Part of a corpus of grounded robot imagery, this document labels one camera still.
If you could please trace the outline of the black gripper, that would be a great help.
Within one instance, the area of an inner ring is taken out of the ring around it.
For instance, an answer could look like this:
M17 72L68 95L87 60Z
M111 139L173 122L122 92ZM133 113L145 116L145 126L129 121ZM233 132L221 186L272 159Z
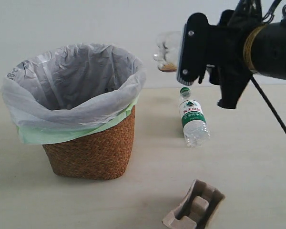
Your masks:
M204 78L208 30L208 19L200 12L192 14L184 25L176 78L185 86L191 86L196 80L201 83ZM209 83L220 87L221 99L217 105L223 109L236 109L252 76L241 60L240 40L240 32L227 35L226 47L219 54L224 62L207 68Z

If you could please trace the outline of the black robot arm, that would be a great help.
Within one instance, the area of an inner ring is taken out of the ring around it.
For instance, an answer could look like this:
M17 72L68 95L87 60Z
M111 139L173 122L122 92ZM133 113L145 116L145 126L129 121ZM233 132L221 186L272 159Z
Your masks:
M258 0L241 0L225 10L216 25L205 14L193 13L184 25L177 62L177 81L201 83L205 72L220 86L219 107L235 109L254 74L286 80L286 5L273 22L279 2L266 15Z

